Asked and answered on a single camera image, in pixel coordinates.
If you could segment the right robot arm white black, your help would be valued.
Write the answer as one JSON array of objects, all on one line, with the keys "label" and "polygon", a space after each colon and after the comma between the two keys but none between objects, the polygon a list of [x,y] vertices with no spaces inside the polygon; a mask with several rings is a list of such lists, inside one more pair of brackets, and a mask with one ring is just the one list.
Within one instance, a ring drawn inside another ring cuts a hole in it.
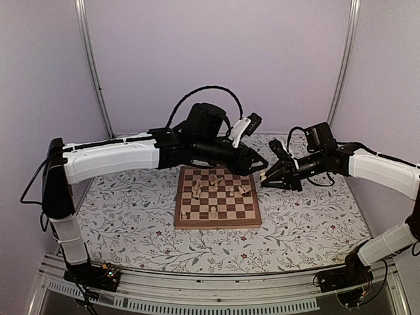
[{"label": "right robot arm white black", "polygon": [[276,139],[269,142],[278,160],[269,170],[261,172],[262,186],[300,192],[302,180],[333,173],[372,181],[415,201],[413,212],[405,221],[367,241],[346,257],[349,264],[340,270],[339,280],[345,286],[353,286],[364,277],[364,266],[419,242],[419,165],[374,152],[359,142],[338,142],[326,122],[307,127],[303,133],[308,150],[305,157],[296,158],[290,152],[288,142]]}]

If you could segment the aluminium front rail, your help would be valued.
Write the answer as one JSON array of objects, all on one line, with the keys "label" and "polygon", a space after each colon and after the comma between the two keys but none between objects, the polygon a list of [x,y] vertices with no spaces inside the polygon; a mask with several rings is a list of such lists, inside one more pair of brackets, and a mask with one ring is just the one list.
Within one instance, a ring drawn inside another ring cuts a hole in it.
[{"label": "aluminium front rail", "polygon": [[124,268],[114,292],[83,289],[64,279],[61,257],[45,255],[30,314],[409,314],[392,261],[373,267],[360,306],[341,304],[359,287],[322,292],[316,271],[270,274],[176,274]]}]

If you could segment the light chess piece cluster centre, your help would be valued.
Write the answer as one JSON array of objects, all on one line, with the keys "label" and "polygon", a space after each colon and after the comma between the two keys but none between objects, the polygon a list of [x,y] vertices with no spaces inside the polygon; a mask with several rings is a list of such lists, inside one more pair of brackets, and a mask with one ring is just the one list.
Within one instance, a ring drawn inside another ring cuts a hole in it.
[{"label": "light chess piece cluster centre", "polygon": [[209,175],[209,191],[217,192],[220,186],[224,186],[225,181],[223,177],[218,177],[216,174]]}]

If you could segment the aluminium frame post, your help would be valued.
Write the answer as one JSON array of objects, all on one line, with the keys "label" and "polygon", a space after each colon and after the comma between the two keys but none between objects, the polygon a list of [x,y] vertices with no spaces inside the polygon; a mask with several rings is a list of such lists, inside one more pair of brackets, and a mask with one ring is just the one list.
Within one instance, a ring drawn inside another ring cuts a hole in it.
[{"label": "aluminium frame post", "polygon": [[91,41],[91,35],[89,31],[89,23],[87,18],[87,10],[84,0],[75,0],[75,12],[77,17],[77,23],[79,26],[79,32],[81,36],[81,42],[85,53],[86,63],[88,72],[91,78],[93,86],[93,93],[98,106],[98,111],[106,136],[108,138],[115,138],[115,133],[112,127],[111,119],[106,107],[106,102],[103,95],[103,89],[98,74],[96,60],[94,56],[93,44]]},{"label": "aluminium frame post", "polygon": [[338,111],[339,105],[341,103],[341,98],[345,88],[345,83],[347,79],[347,73],[350,66],[350,61],[352,58],[352,52],[354,48],[354,42],[356,39],[357,29],[358,29],[358,20],[360,16],[360,7],[361,0],[351,0],[349,1],[348,9],[348,18],[345,28],[345,36],[343,41],[343,50],[341,53],[341,61],[339,64],[339,70],[337,78],[335,80],[335,85],[333,89],[333,94],[331,97],[331,102],[325,117],[325,121],[332,127]]}]

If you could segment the light wooden king piece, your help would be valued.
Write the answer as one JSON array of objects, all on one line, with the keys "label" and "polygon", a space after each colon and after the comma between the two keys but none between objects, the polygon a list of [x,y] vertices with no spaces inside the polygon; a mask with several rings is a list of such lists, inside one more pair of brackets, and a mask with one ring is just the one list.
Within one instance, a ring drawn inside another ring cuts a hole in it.
[{"label": "light wooden king piece", "polygon": [[212,206],[209,212],[209,217],[211,219],[216,219],[218,217],[217,208],[215,206]]}]

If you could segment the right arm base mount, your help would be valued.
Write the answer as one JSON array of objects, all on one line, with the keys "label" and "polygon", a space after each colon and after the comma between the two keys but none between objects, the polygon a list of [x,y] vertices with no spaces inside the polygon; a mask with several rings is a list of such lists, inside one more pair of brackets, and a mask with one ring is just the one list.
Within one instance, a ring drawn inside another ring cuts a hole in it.
[{"label": "right arm base mount", "polygon": [[322,293],[358,286],[357,289],[339,293],[339,302],[348,308],[360,306],[371,290],[373,273],[364,266],[357,254],[349,255],[342,268],[321,271],[316,279]]}]

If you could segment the lying light bishop piece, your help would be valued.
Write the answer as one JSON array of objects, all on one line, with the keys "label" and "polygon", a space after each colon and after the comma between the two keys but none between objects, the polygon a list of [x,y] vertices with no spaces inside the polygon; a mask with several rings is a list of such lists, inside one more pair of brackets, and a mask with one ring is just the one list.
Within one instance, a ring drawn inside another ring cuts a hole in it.
[{"label": "lying light bishop piece", "polygon": [[246,194],[249,192],[249,190],[248,190],[246,187],[239,186],[239,187],[238,187],[238,192],[239,192],[242,196],[244,196],[244,195],[246,195]]}]

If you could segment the wooden chess board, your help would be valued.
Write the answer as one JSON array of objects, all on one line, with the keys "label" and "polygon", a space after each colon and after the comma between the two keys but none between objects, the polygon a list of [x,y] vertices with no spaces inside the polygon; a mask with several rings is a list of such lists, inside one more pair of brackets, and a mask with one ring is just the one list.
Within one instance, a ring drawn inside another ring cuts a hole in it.
[{"label": "wooden chess board", "polygon": [[[223,177],[224,186],[217,192],[209,191],[209,175]],[[200,199],[192,197],[192,187],[201,175],[203,188]],[[234,187],[234,197],[229,196],[230,187]],[[249,192],[242,196],[238,187],[246,187]],[[217,208],[218,217],[211,219],[212,206]],[[181,213],[186,211],[187,219]],[[177,230],[216,230],[245,229],[261,227],[262,219],[253,175],[233,175],[225,167],[197,169],[182,167],[178,180],[175,207],[175,228]]]}]

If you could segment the right aluminium frame post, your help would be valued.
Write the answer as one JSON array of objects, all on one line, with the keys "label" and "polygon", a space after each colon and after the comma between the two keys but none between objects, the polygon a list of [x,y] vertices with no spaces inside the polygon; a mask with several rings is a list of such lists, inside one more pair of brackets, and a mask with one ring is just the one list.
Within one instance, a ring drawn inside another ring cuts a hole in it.
[{"label": "right aluminium frame post", "polygon": [[347,79],[347,73],[350,66],[350,61],[352,58],[352,52],[354,48],[354,42],[356,39],[357,29],[358,29],[358,20],[360,16],[360,7],[361,0],[351,0],[349,1],[348,9],[348,18],[345,28],[345,36],[343,41],[343,50],[341,53],[341,61],[339,64],[339,70],[337,78],[335,80],[335,85],[333,89],[333,94],[331,97],[331,102],[325,117],[325,121],[332,127],[338,111],[339,105],[341,103],[341,98],[345,88],[345,83]]}]

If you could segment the light wooden rook piece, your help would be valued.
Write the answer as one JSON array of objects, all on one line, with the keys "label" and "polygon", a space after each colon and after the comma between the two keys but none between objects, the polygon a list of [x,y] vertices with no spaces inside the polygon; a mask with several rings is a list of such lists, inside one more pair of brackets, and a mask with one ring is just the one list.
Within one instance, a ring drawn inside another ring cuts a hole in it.
[{"label": "light wooden rook piece", "polygon": [[263,181],[266,179],[266,171],[265,170],[261,170],[260,171],[260,180]]}]

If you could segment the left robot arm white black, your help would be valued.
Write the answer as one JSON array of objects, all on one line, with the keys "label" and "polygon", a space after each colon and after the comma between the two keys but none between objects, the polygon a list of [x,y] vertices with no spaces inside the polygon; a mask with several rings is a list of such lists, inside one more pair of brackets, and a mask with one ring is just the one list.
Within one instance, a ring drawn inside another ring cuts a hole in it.
[{"label": "left robot arm white black", "polygon": [[37,202],[56,232],[72,274],[84,285],[93,284],[97,270],[75,217],[71,186],[95,177],[135,169],[168,169],[179,165],[222,165],[234,175],[250,175],[267,167],[267,161],[241,142],[252,135],[262,119],[256,113],[241,117],[227,134],[226,112],[216,105],[197,103],[188,117],[175,127],[150,129],[135,136],[84,144],[64,144],[54,138],[47,157],[37,168],[42,175],[41,199]]}]

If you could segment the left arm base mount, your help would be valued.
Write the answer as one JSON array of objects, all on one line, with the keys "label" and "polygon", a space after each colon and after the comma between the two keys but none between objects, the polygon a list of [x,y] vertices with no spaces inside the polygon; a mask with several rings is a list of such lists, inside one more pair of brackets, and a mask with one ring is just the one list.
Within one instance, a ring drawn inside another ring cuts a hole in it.
[{"label": "left arm base mount", "polygon": [[121,278],[120,267],[105,262],[101,266],[91,264],[90,258],[81,264],[70,264],[64,258],[66,271],[64,279],[78,285],[116,292]]}]

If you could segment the left aluminium frame post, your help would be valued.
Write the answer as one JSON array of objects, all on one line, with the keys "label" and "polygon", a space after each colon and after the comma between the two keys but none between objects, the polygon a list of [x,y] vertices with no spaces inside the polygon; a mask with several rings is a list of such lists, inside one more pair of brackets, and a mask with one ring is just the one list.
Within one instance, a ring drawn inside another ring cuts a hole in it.
[{"label": "left aluminium frame post", "polygon": [[93,86],[93,93],[98,106],[98,111],[106,136],[108,138],[115,138],[115,133],[112,127],[111,119],[106,107],[106,102],[103,95],[103,89],[98,74],[96,60],[94,56],[93,44],[91,41],[91,35],[89,31],[89,23],[87,18],[87,10],[84,0],[75,0],[75,12],[77,17],[77,23],[79,26],[79,32],[81,36],[81,42],[85,53],[86,63],[88,72],[91,78]]}]

